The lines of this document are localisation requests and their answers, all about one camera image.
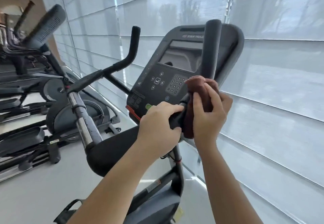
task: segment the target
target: floor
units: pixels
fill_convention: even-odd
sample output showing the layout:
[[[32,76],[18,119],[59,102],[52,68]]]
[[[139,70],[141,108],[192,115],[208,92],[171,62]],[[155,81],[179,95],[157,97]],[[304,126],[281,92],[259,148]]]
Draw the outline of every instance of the floor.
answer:
[[[134,126],[123,113],[118,127]],[[0,132],[12,130],[39,120],[39,116],[9,122]],[[87,165],[81,143],[61,149],[62,159],[56,165],[43,164],[0,183],[1,223],[52,223],[63,208],[76,198],[86,198],[101,180]],[[168,160],[157,160],[144,174],[136,192],[148,186],[170,169]],[[205,185],[184,168],[185,186],[180,207],[184,214],[178,223],[214,223]]]

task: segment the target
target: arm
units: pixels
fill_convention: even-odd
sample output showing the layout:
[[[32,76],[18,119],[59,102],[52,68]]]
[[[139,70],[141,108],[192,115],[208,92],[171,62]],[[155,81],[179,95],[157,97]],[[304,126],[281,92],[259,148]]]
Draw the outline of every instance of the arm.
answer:
[[[166,102],[141,119],[136,142],[101,180],[67,224],[122,224],[134,192],[148,167],[178,143],[181,129],[168,118],[183,109]]]
[[[195,93],[193,129],[215,222],[261,224],[261,219],[216,146],[217,135],[233,101],[225,94],[218,95],[209,85],[205,86],[212,100],[213,111],[205,113],[200,96]]]

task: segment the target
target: brown wall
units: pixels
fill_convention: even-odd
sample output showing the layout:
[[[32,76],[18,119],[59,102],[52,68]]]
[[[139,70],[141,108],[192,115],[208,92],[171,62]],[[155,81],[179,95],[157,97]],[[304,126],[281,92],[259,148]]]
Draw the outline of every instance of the brown wall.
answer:
[[[35,3],[35,6],[30,11],[30,14],[28,15],[26,22],[22,25],[22,29],[26,30],[27,32],[32,30],[34,26],[38,23],[40,18],[46,13],[45,5],[43,0],[31,0]],[[0,0],[0,9],[7,5],[17,5],[22,8],[25,8],[28,4],[29,0]],[[52,36],[48,40],[48,45],[54,54],[54,56],[61,61],[57,46],[54,40],[54,37]]]

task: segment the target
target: person's left arm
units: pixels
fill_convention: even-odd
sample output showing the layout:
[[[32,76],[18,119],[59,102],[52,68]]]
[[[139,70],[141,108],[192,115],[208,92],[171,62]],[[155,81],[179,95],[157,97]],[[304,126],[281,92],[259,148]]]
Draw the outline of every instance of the person's left arm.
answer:
[[[134,192],[148,167],[171,151],[180,128],[168,119],[183,106],[162,102],[142,117],[136,142],[101,180],[67,224],[122,224]]]

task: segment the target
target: person's right arm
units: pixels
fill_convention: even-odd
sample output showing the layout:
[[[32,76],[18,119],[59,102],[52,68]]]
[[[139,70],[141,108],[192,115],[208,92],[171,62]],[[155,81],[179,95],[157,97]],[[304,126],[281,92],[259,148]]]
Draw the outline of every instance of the person's right arm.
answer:
[[[213,111],[204,112],[201,98],[194,93],[193,132],[201,157],[209,201],[217,224],[261,224],[262,221],[217,149],[216,139],[226,121],[233,100],[219,95],[205,83]]]

